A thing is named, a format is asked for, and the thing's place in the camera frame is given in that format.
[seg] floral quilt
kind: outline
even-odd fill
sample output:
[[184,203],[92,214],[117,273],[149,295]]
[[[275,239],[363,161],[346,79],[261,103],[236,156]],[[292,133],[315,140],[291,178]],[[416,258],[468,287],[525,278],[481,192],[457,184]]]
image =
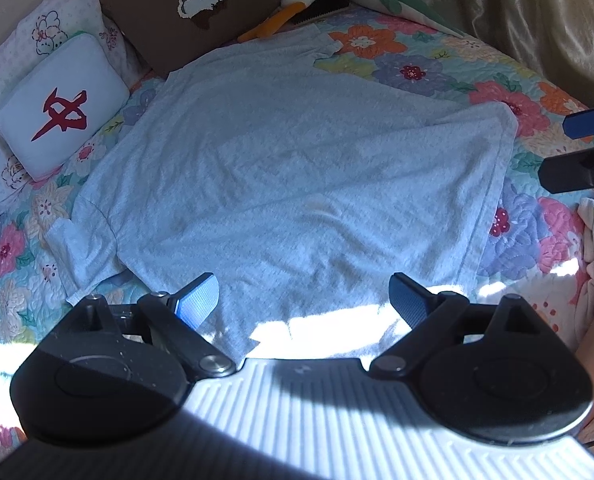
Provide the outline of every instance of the floral quilt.
[[[343,45],[332,58],[315,62],[322,70],[464,105],[500,101],[511,108],[519,123],[514,155],[490,219],[478,288],[470,295],[496,301],[518,292],[564,341],[576,345],[572,314],[587,276],[583,223],[575,211],[580,198],[593,192],[551,196],[536,172],[546,156],[594,146],[594,137],[571,140],[562,131],[564,116],[583,105],[474,38],[447,36],[360,7],[318,26]],[[8,394],[10,377],[70,308],[44,235],[56,218],[69,216],[90,171],[129,134],[161,84],[146,77],[124,109],[71,160],[48,179],[26,186],[14,209],[0,216],[0,458],[24,439]],[[146,288],[125,271],[98,291],[109,303],[128,303]]]

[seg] white pillow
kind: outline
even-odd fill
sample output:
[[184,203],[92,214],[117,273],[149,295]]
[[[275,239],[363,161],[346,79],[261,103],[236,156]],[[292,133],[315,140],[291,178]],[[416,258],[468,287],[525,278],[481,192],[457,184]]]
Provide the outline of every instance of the white pillow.
[[[126,85],[136,83],[143,70],[116,25],[105,20],[99,0],[44,0],[22,19],[0,46],[0,108],[14,87],[63,41],[77,32],[97,38]],[[0,137],[0,214],[14,202],[30,179]]]
[[68,40],[29,73],[0,110],[0,134],[33,180],[63,164],[130,92],[90,34]]

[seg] sunlight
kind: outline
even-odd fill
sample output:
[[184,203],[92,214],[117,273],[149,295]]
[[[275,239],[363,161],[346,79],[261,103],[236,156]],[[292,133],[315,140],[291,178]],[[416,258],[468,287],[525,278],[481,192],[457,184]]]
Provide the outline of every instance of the sunlight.
[[488,283],[488,285],[483,285],[478,292],[478,295],[482,298],[488,298],[493,294],[498,294],[502,290],[506,288],[506,285],[502,282],[495,282],[495,283]]
[[390,303],[362,305],[294,317],[288,323],[260,323],[250,336],[259,345],[247,357],[321,359],[365,349],[358,355],[364,363],[380,352],[377,346],[388,348],[408,332],[410,328]]
[[558,266],[552,267],[551,274],[555,274],[560,278],[564,276],[574,276],[580,270],[580,263],[577,258],[572,258],[566,262],[560,263]]
[[30,343],[0,343],[0,374],[14,374],[34,348]]
[[453,292],[456,292],[457,294],[461,294],[462,296],[465,296],[464,290],[459,285],[434,285],[434,286],[429,286],[426,288],[428,289],[428,291],[430,293],[433,293],[433,294],[439,294],[440,292],[452,290]]

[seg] white cloth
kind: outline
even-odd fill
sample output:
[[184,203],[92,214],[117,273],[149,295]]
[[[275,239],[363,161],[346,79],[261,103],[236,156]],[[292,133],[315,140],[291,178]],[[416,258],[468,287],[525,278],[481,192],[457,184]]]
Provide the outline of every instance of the white cloth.
[[586,330],[594,319],[594,200],[582,198],[578,214],[584,222],[584,261],[589,280],[581,289],[575,308],[575,334],[580,344]]
[[[474,288],[515,116],[313,67],[339,48],[312,25],[171,74],[90,175],[72,221],[46,235],[69,301],[120,264],[171,292],[211,271],[219,304],[198,332],[239,361],[262,325],[314,317],[338,343],[303,341],[302,357],[388,348],[397,332],[372,330],[392,307],[367,307],[387,304],[396,271]],[[343,310],[375,313],[362,317],[365,348],[325,316]]]

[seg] red chinese character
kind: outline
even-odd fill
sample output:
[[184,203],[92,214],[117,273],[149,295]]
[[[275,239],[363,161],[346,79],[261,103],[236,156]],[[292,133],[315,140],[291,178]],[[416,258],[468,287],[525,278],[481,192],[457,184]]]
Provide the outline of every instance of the red chinese character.
[[[43,128],[34,135],[30,142],[39,139],[39,137],[49,132],[55,126],[59,126],[62,132],[65,132],[68,128],[85,130],[88,126],[88,121],[79,107],[85,103],[87,99],[88,94],[85,90],[79,92],[74,101],[68,101],[63,97],[57,97],[57,89],[53,90],[52,94],[48,96],[46,102],[43,104],[43,113],[48,112],[50,121],[44,124]],[[58,112],[53,108],[55,105],[63,106],[63,110]],[[76,119],[68,119],[67,117],[72,113],[77,114],[78,117]]]

